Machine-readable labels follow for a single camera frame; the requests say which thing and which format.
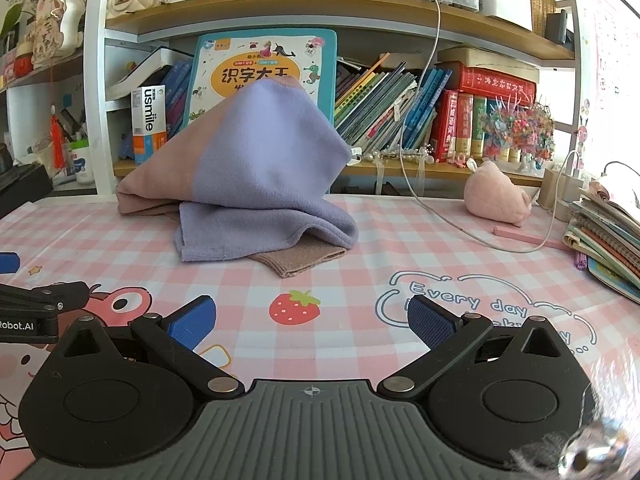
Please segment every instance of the crosshair logo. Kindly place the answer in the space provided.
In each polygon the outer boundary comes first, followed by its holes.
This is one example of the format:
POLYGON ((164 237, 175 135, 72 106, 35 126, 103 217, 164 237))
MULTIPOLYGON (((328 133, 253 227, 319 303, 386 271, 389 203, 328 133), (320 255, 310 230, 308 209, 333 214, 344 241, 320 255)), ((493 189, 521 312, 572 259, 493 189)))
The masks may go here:
POLYGON ((320 388, 316 388, 315 386, 309 386, 308 388, 305 388, 302 391, 305 392, 310 397, 316 396, 317 394, 322 392, 320 388))

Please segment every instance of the pink plush toy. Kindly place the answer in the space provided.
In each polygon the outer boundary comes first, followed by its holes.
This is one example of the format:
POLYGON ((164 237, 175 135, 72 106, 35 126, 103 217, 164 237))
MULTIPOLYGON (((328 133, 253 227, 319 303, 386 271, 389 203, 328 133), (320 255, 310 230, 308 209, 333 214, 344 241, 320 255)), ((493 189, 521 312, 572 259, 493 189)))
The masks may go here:
POLYGON ((522 225, 531 214, 531 199, 490 160, 466 181, 465 205, 472 215, 522 225))

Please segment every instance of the table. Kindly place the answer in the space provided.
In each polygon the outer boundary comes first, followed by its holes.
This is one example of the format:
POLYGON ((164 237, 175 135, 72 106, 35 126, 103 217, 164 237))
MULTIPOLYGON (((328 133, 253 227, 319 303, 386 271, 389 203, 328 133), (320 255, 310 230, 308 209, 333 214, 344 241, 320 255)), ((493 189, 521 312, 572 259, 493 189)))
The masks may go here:
MULTIPOLYGON (((615 357, 625 342, 638 352, 638 306, 575 269, 572 253, 491 250, 413 199, 328 195, 356 220, 359 242, 343 258, 286 280, 249 259, 180 263, 175 223, 168 218, 123 218, 113 202, 90 203, 91 197, 58 200, 63 203, 24 205, 0 220, 0 251, 15 251, 22 260, 17 274, 0 280, 25 288, 84 281, 94 290, 86 308, 108 324, 147 311, 166 316, 209 295, 216 323, 196 352, 247 388, 254 378, 368 378, 376 386, 428 351, 407 327, 404 309, 414 294, 457 315, 475 311, 505 326, 547 316, 584 367, 600 356, 615 357), (293 326, 274 322, 270 305, 288 300, 290 290, 318 298, 319 316, 293 326)), ((469 215, 461 201, 430 203, 494 243, 529 247, 494 237, 495 222, 469 215)), ((523 229, 542 234, 549 221, 534 208, 523 229)), ((556 222, 553 236, 563 232, 556 222)), ((17 405, 47 355, 46 349, 0 344, 0 480, 13 479, 33 460, 17 405)))

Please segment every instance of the red tassel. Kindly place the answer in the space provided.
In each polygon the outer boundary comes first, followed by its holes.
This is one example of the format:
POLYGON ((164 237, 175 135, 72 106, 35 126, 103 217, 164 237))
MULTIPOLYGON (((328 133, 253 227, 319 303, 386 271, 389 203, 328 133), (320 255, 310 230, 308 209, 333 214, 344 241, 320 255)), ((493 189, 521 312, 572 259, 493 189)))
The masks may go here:
POLYGON ((51 116, 51 140, 53 142, 53 165, 57 170, 61 170, 66 166, 66 163, 62 154, 62 130, 55 115, 51 116))

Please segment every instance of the strawberry print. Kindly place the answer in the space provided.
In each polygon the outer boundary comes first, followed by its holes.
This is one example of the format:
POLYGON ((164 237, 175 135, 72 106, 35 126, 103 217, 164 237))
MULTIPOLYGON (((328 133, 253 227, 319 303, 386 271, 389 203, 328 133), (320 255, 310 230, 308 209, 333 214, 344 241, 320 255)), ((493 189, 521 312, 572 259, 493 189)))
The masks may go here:
POLYGON ((282 325, 301 325, 320 316, 320 300, 309 295, 311 291, 290 290, 271 301, 269 316, 282 325))

